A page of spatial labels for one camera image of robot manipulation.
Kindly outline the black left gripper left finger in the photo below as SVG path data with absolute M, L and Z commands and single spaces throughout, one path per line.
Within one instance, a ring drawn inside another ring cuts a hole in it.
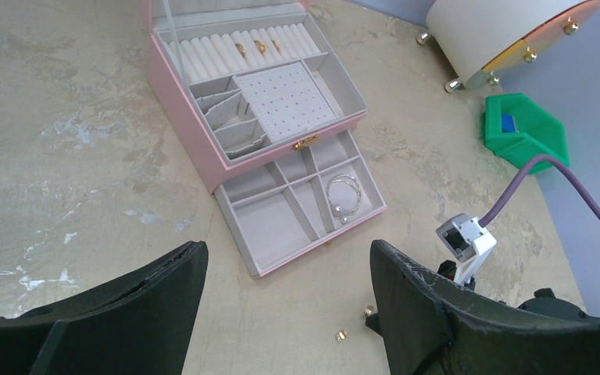
M 0 374 L 179 374 L 209 250 L 189 241 L 61 301 L 0 317 Z

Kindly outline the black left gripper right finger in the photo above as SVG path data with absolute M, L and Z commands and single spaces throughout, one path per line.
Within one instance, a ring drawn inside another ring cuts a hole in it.
M 471 291 L 386 241 L 370 246 L 377 311 L 393 374 L 600 374 L 600 318 L 556 319 Z

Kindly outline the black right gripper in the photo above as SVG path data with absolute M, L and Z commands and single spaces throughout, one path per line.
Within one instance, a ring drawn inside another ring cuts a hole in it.
M 437 273 L 449 280 L 455 281 L 456 263 L 452 260 L 445 260 L 437 269 Z M 465 288 L 474 291 L 476 281 L 471 277 L 470 281 L 464 284 Z M 549 316 L 556 319 L 587 319 L 587 313 L 568 301 L 559 299 L 555 296 L 551 288 L 542 288 L 534 292 L 534 297 L 517 306 L 518 309 L 535 313 L 542 316 Z

